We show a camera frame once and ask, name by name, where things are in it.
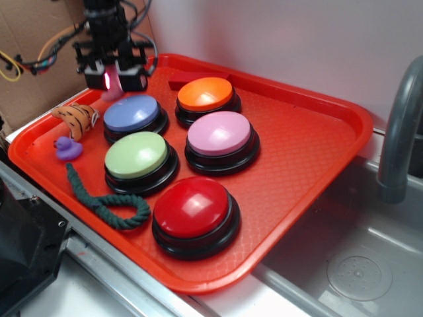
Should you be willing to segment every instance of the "green rope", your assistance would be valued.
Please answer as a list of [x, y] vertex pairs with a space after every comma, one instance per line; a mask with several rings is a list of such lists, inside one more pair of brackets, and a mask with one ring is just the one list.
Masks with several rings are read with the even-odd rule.
[[[88, 194], [71, 163], [66, 164], [67, 179], [72, 185], [77, 199], [86, 207], [93, 210], [105, 223], [118, 230], [134, 229], [141, 226], [150, 216], [151, 211], [147, 202], [136, 195], [105, 195], [93, 197]], [[113, 214], [106, 206], [132, 206], [137, 213], [132, 218], [123, 219]]]

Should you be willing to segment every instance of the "white wall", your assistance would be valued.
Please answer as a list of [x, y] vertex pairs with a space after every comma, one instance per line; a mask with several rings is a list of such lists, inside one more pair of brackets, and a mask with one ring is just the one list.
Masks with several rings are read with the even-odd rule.
[[367, 108], [384, 128], [423, 54], [422, 0], [153, 0], [161, 53], [179, 53]]

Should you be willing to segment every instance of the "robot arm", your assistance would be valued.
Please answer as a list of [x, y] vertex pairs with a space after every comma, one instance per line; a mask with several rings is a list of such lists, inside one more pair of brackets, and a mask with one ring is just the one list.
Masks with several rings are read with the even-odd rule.
[[157, 64], [157, 54], [149, 70], [145, 69], [145, 48], [155, 48], [154, 42], [134, 42], [131, 32], [143, 20], [150, 6], [146, 4], [143, 14], [127, 21], [120, 0], [84, 0], [89, 31], [92, 40], [76, 42], [73, 47], [79, 64], [78, 72], [84, 73], [87, 86], [106, 89], [105, 66], [115, 65], [123, 91], [142, 91], [147, 88], [147, 77]]

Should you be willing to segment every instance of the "cardboard box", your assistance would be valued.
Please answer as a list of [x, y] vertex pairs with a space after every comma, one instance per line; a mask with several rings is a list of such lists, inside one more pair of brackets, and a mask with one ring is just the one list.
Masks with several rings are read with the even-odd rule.
[[[142, 0], [132, 1], [141, 10]], [[10, 57], [21, 54], [24, 61], [37, 60], [43, 45], [68, 26], [83, 22], [83, 2], [75, 0], [25, 1], [0, 0], [0, 50]], [[128, 17], [134, 12], [125, 7]], [[137, 28], [152, 37], [148, 19]], [[11, 83], [0, 77], [0, 116], [4, 121], [0, 139], [24, 126], [34, 118], [85, 89], [83, 75], [77, 74], [77, 62], [70, 40], [58, 53], [56, 63], [42, 74], [24, 72]], [[2, 71], [13, 77], [12, 71]]]

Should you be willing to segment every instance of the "sink drain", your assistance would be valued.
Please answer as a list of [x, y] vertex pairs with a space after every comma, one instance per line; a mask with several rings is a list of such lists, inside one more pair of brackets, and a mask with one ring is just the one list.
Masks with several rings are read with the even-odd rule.
[[391, 287], [392, 272], [378, 254], [365, 248], [351, 248], [338, 253], [328, 264], [330, 284], [353, 300], [382, 297]]

